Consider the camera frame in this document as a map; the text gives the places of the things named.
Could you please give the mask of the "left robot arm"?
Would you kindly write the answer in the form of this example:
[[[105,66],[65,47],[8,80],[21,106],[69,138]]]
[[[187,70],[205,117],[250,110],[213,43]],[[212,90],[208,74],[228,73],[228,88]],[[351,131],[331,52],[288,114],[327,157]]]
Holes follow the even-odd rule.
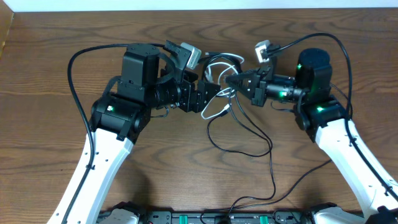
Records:
[[[201,112],[220,86],[194,72],[201,51],[187,43],[127,44],[121,74],[108,82],[83,116],[86,142],[50,223],[95,223],[125,158],[153,109],[174,105]]]

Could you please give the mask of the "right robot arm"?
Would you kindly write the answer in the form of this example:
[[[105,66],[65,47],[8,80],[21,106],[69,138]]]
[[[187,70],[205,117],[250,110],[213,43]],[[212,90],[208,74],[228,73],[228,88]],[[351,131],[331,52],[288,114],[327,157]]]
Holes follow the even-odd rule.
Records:
[[[397,182],[373,156],[359,136],[348,110],[330,93],[332,67],[322,49],[305,49],[295,77],[276,75],[276,60],[257,70],[226,78],[227,84],[263,106],[267,99],[294,103],[293,112],[304,130],[333,161],[349,184],[362,216],[343,211],[334,203],[313,207],[302,223],[397,223]]]

